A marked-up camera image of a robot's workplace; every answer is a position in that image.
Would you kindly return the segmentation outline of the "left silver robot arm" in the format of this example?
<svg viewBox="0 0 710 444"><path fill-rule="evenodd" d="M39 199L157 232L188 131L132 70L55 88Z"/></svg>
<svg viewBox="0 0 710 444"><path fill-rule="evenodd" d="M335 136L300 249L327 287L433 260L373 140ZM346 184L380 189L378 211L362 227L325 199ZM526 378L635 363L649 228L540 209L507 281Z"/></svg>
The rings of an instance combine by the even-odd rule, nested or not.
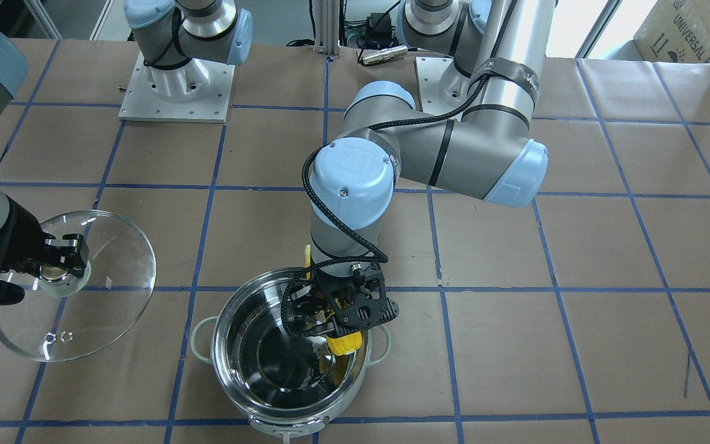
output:
<svg viewBox="0 0 710 444"><path fill-rule="evenodd" d="M312 202L310 264L280 300L292 337L344 337L398 315L377 248L398 178L496 204L534 199L547 169L529 137L555 1L402 1L403 43L462 63L454 109L430 115L391 81L364 85L341 134L317 149L301 179Z"/></svg>

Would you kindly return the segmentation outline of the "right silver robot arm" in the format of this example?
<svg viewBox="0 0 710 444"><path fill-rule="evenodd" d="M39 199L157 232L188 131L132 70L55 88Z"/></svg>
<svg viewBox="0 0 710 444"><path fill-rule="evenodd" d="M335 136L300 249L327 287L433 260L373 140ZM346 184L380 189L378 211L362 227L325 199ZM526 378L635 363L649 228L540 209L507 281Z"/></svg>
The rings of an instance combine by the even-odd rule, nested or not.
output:
<svg viewBox="0 0 710 444"><path fill-rule="evenodd" d="M203 82L192 63L242 65L253 42L253 16L233 1L127 1L124 16L140 46L144 66L158 74L158 95L185 101ZM0 114L28 73L20 50L0 33ZM0 273L25 273L43 281L83 280L90 273L88 237L57 237L34 214L0 191ZM25 289L0 280L0 306L25 298Z"/></svg>

